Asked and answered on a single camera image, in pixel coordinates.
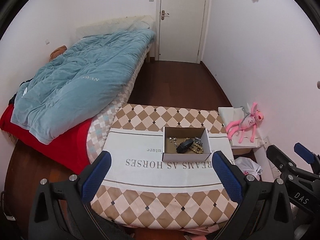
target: brown plush toy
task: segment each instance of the brown plush toy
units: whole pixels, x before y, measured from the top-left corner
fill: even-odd
[[[55,59],[57,56],[61,55],[61,54],[64,53],[66,50],[67,50],[67,47],[66,47],[65,45],[63,45],[63,46],[55,49],[54,52],[52,52],[52,53],[50,54],[50,60],[49,60],[49,61]]]

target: checkered bed sheet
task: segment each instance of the checkered bed sheet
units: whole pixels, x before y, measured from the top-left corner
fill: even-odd
[[[116,98],[107,105],[99,114],[93,117],[87,136],[87,153],[90,163],[101,153],[107,140],[113,120],[119,109],[128,102],[138,73],[143,65],[151,44],[144,51],[129,83],[122,88]]]
[[[204,127],[226,133],[216,111],[125,104],[112,128],[161,131],[162,127]],[[225,189],[188,193],[140,192],[101,185],[92,208],[101,217],[129,227],[175,229],[206,235],[222,228],[237,203]]]

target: blue comforter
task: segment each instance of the blue comforter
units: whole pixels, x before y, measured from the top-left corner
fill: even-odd
[[[154,35],[145,29],[80,40],[21,85],[11,122],[49,144],[116,97]]]

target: red blanket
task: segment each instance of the red blanket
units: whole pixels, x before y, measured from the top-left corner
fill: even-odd
[[[0,119],[0,129],[11,133],[26,145],[61,163],[76,174],[90,164],[87,155],[87,135],[91,125],[88,119],[55,138],[49,145],[39,142],[28,130],[10,122],[13,105],[9,105]]]

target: white plastic bag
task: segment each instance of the white plastic bag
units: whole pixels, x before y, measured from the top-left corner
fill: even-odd
[[[255,176],[257,180],[260,180],[259,175],[262,174],[262,168],[253,160],[245,157],[239,157],[235,160],[235,164],[239,167],[244,175],[251,174]]]

